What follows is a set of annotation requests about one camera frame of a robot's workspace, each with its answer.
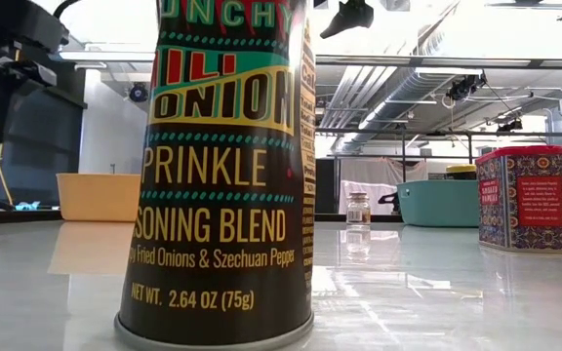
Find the yellow-lidded brown seasoning canister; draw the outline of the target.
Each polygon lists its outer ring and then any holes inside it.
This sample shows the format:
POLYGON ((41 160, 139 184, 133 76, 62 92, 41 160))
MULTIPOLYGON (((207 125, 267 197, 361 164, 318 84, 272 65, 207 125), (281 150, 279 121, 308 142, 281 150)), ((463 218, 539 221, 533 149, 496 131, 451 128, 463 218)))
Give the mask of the yellow-lidded brown seasoning canister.
POLYGON ((446 179, 470 180, 476 179, 474 164, 451 165, 446 168, 446 179))
POLYGON ((308 334, 315 206, 308 0, 158 0, 140 196, 114 319, 138 351, 308 334))

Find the red-lidded patterned paprika tin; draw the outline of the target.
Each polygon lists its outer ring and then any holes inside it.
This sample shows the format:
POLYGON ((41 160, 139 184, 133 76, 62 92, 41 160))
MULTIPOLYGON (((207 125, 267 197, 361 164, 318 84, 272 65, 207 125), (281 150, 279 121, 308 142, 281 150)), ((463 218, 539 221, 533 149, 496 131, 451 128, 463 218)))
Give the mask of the red-lidded patterned paprika tin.
POLYGON ((562 146, 509 146, 475 161, 479 243, 562 254, 562 146))

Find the white hanging sheet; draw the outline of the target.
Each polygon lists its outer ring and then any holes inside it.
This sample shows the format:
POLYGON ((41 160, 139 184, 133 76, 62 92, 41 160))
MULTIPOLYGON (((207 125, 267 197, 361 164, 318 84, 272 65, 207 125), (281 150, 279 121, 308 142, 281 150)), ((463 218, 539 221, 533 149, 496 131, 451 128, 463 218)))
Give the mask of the white hanging sheet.
POLYGON ((339 213, 346 214, 348 196, 353 192, 368 195, 372 215, 391 215, 391 204, 378 200, 397 191, 403 182, 403 164, 390 158, 345 158, 341 160, 339 213))

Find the ceiling light bar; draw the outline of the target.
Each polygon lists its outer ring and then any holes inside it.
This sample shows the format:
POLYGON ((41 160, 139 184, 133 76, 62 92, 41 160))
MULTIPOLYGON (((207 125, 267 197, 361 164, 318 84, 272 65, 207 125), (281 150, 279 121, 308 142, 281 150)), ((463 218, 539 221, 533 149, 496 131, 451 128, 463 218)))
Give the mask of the ceiling light bar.
POLYGON ((562 10, 562 3, 550 2, 549 0, 491 0, 485 6, 512 9, 562 10))

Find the teal plastic bin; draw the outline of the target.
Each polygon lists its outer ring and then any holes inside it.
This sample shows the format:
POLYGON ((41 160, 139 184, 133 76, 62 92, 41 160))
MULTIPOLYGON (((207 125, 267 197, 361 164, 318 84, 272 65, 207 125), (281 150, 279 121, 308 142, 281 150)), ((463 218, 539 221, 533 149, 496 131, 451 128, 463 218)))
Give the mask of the teal plastic bin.
POLYGON ((479 198, 476 180, 430 179, 397 185, 400 212, 409 225, 477 227, 479 198))

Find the yellow plastic bin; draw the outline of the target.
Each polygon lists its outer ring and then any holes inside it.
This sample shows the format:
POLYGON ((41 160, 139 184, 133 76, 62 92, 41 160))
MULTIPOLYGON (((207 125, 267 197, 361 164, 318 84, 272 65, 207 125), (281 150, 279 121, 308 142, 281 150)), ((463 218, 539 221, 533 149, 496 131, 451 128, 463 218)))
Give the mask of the yellow plastic bin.
POLYGON ((57 174, 60 213, 66 221, 134 222, 139 175, 57 174))

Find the dark blue partition panel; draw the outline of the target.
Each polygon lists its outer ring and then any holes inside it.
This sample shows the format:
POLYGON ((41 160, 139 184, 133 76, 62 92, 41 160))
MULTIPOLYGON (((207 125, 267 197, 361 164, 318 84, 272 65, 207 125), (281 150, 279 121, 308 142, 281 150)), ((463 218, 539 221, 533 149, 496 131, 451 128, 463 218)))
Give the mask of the dark blue partition panel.
POLYGON ((77 106, 20 107, 4 134, 0 200, 58 205, 57 175, 78 170, 81 127, 82 110, 77 106))

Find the long ceiling rail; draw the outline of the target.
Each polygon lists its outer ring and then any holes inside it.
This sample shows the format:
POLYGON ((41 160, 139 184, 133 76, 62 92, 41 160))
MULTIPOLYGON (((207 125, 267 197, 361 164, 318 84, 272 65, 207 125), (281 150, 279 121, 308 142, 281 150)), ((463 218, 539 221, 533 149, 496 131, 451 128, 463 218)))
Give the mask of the long ceiling rail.
MULTIPOLYGON (((152 62, 152 52, 62 51, 54 59, 85 62, 152 62)), ((317 55, 319 65, 562 70, 562 58, 451 58, 439 56, 317 55)))

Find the silver rectangular ceiling duct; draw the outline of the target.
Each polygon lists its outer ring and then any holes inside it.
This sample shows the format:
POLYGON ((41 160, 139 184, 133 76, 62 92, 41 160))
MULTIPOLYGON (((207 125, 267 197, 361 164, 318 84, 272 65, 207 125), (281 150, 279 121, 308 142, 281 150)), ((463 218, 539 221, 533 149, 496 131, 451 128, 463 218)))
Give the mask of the silver rectangular ceiling duct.
POLYGON ((368 102, 397 70, 394 66, 348 66, 330 102, 320 128, 345 128, 367 111, 368 102))

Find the grey round ceiling duct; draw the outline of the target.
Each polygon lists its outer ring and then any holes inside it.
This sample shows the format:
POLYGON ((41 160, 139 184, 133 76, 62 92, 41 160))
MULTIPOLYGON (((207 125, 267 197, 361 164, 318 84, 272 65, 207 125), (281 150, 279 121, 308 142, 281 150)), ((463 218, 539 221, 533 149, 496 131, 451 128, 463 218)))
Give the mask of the grey round ceiling duct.
POLYGON ((398 125, 403 115, 427 100, 457 76, 454 68, 399 67, 379 89, 368 110, 362 115, 357 132, 341 136, 335 146, 339 153, 350 153, 374 138, 370 131, 381 131, 398 125))

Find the black metal rack frame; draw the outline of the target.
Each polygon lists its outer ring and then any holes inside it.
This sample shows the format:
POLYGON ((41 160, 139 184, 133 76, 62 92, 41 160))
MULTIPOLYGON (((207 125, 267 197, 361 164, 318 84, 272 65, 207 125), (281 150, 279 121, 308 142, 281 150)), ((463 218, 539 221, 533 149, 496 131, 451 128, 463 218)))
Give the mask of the black metal rack frame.
POLYGON ((391 159, 400 163, 394 184, 408 181, 409 163, 436 163, 438 171, 455 164, 472 164, 483 148, 493 149, 525 143, 562 145, 562 132, 414 131, 318 128, 316 134, 337 137, 329 153, 334 159, 391 159))

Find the black aluminium table frame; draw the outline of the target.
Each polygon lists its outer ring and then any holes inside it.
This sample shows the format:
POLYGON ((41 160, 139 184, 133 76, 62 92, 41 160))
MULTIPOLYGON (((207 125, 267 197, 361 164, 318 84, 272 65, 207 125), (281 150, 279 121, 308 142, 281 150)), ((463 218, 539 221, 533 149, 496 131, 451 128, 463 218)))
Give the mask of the black aluminium table frame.
MULTIPOLYGON (((102 222, 133 222, 138 209, 138 200, 130 196, 117 200, 91 200, 90 204, 82 204, 74 200, 59 210, 12 210, 0 211, 0 223, 16 223, 31 221, 68 220, 68 221, 102 221, 102 222)), ((313 210, 314 222, 344 222, 345 214, 318 213, 313 210)), ((373 214, 373 223, 402 223, 398 214, 373 214)))

